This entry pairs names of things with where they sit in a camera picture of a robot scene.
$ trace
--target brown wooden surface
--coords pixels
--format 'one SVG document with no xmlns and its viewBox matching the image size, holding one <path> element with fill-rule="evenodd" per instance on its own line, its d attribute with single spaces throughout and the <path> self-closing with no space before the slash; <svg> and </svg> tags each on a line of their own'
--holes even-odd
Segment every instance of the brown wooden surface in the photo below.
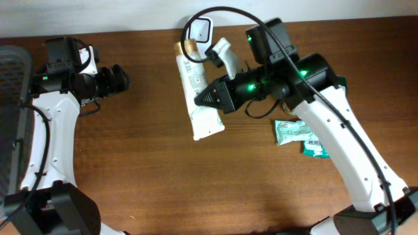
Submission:
<svg viewBox="0 0 418 235">
<path fill-rule="evenodd" d="M 393 170 L 418 186 L 417 18 L 286 27 L 300 55 L 320 53 L 347 76 L 349 102 L 369 137 Z M 254 67 L 246 28 L 216 28 L 214 39 L 226 37 L 242 64 Z M 77 37 L 99 49 L 101 66 L 118 63 L 132 78 L 129 91 L 76 124 L 76 182 L 104 223 L 131 234 L 247 234 L 312 225 L 351 204 L 330 160 L 303 156 L 300 142 L 276 145 L 274 120 L 294 119 L 281 109 L 261 120 L 243 108 L 221 114 L 223 132 L 193 141 L 173 52 L 180 30 Z M 40 67 L 47 38 L 0 44 L 27 48 Z M 225 73 L 205 68 L 209 81 Z M 415 216 L 399 234 L 418 234 L 417 223 Z"/>
</svg>

